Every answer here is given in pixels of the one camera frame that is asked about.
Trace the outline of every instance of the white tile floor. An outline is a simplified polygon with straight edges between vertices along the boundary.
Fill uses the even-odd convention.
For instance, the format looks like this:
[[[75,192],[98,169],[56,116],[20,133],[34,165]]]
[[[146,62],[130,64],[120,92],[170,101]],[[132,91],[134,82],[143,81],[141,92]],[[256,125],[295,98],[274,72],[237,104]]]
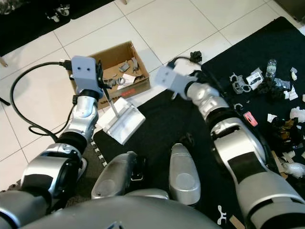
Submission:
[[[9,66],[0,66],[0,96],[9,99],[13,80],[37,63],[89,55],[131,40],[152,79],[151,90],[130,99],[138,106],[163,90],[153,78],[161,64],[179,54],[200,50],[206,62],[279,16],[305,33],[273,0],[128,2],[115,0],[6,54]],[[52,66],[21,80],[15,98],[26,117],[56,130],[66,119],[72,95],[65,70]],[[12,107],[0,104],[0,190],[18,180],[27,163],[52,143],[27,127]]]

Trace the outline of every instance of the water bottle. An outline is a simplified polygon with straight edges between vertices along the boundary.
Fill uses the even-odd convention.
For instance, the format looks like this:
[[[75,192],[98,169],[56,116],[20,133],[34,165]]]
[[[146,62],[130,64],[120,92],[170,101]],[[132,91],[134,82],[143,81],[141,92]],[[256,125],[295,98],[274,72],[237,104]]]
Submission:
[[[271,59],[267,63],[266,78],[271,78],[271,80],[273,80],[275,78],[275,72],[276,72],[276,60]]]

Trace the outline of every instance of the open cardboard box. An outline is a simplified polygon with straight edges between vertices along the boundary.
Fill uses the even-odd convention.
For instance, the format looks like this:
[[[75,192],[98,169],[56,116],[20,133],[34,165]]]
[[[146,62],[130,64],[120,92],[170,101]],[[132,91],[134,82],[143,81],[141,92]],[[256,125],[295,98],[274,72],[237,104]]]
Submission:
[[[120,97],[128,98],[150,89],[149,74],[146,71],[143,62],[131,41],[95,53],[90,57],[93,57],[96,60],[96,63],[101,60],[103,67],[103,79],[118,79],[119,77],[122,77],[124,73],[132,76],[143,75],[141,79],[136,79],[133,84],[120,90],[117,90],[118,85],[113,86],[112,89],[108,89],[109,96],[113,102],[117,101]],[[138,61],[139,69],[136,71],[136,73],[132,72],[132,57],[135,57],[135,59]],[[130,68],[126,72],[122,73],[119,71],[119,67],[121,67],[125,61],[128,62]],[[75,81],[71,81],[71,83],[75,91]],[[109,104],[106,97],[103,96],[103,98],[98,101],[98,110],[107,106],[109,106]]]

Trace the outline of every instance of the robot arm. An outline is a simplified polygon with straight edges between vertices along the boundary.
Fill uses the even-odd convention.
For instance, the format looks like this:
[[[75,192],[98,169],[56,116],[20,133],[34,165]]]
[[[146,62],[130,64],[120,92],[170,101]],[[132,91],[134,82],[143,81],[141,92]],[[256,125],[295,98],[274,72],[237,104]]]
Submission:
[[[216,89],[167,67],[159,70],[156,81],[198,106],[210,129],[212,152],[233,178],[247,226],[305,227],[305,201],[286,180],[266,167],[260,141]]]
[[[0,195],[0,228],[19,228],[65,206],[75,188],[81,156],[98,120],[98,87],[95,60],[72,58],[77,84],[77,104],[72,120],[58,140],[33,159],[25,169],[20,191]]]

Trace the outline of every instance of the metal rod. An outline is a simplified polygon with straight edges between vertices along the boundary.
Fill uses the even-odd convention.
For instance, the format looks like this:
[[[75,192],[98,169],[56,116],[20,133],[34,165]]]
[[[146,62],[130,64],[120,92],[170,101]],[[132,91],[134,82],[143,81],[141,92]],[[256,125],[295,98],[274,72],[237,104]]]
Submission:
[[[118,113],[117,110],[115,109],[115,106],[114,106],[114,104],[113,104],[113,102],[112,102],[112,99],[109,97],[109,94],[108,94],[107,92],[105,92],[105,90],[106,90],[106,89],[103,88],[103,92],[104,92],[104,94],[106,95],[106,99],[107,99],[108,103],[110,104],[110,106],[111,106],[113,112],[115,113],[115,116],[117,116],[117,117],[119,118],[119,117],[120,117],[120,116],[119,116],[119,113]]]

